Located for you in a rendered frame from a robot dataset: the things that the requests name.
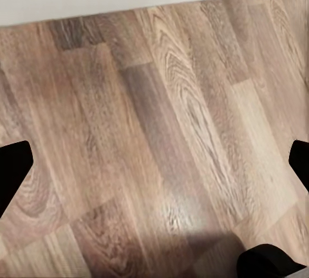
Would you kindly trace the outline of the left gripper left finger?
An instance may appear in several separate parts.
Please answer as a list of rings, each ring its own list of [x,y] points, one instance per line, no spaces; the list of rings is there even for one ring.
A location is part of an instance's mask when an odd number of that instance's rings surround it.
[[[27,140],[0,147],[0,218],[33,165]]]

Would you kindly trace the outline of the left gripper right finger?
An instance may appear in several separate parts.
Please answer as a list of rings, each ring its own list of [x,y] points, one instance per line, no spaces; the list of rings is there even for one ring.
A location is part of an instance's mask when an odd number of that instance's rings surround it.
[[[309,143],[295,140],[288,162],[309,192]]]

